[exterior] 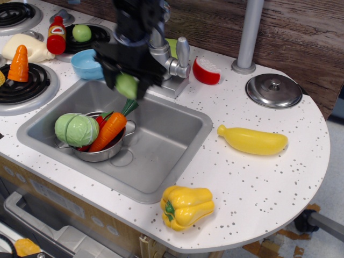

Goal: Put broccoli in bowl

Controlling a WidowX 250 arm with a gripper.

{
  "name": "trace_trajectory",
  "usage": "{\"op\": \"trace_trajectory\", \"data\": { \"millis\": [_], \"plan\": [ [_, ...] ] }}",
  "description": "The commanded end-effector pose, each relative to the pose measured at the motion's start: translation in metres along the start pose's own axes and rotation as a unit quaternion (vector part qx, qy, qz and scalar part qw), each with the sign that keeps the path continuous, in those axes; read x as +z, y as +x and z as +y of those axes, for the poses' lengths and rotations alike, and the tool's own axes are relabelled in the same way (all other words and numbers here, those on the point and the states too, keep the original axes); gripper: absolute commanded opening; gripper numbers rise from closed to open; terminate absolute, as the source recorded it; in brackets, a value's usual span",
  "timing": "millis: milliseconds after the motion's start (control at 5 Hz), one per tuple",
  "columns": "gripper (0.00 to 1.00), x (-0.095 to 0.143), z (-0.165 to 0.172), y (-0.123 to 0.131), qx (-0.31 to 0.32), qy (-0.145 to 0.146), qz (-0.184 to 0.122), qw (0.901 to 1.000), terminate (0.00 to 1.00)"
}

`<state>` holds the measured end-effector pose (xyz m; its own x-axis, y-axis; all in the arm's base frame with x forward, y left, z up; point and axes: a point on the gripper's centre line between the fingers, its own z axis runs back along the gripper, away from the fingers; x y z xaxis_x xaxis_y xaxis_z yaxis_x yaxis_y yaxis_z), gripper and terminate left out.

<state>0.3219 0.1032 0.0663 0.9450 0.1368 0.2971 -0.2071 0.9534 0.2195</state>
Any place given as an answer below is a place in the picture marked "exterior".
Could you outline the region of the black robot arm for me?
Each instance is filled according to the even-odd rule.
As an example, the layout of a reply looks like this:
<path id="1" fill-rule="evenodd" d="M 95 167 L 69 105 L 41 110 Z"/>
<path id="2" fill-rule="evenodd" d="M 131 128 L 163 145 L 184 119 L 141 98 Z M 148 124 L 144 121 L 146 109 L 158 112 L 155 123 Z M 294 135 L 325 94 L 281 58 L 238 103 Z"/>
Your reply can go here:
<path id="1" fill-rule="evenodd" d="M 107 86 L 128 99 L 142 99 L 152 85 L 160 86 L 165 67 L 150 53 L 149 40 L 164 18 L 163 1 L 115 1 L 115 42 L 93 44 Z"/>

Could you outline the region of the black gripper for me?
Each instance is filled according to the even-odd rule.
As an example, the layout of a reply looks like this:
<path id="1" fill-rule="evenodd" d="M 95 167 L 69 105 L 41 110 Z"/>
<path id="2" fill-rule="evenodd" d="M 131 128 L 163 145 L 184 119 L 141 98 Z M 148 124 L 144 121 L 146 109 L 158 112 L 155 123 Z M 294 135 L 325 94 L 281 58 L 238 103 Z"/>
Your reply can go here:
<path id="1" fill-rule="evenodd" d="M 115 42 L 95 42 L 95 60 L 102 66 L 106 85 L 115 88 L 116 78 L 120 73 L 127 73 L 138 79 L 136 100 L 143 99 L 152 85 L 160 86 L 166 72 L 150 54 L 149 38 L 132 42 L 127 39 Z"/>

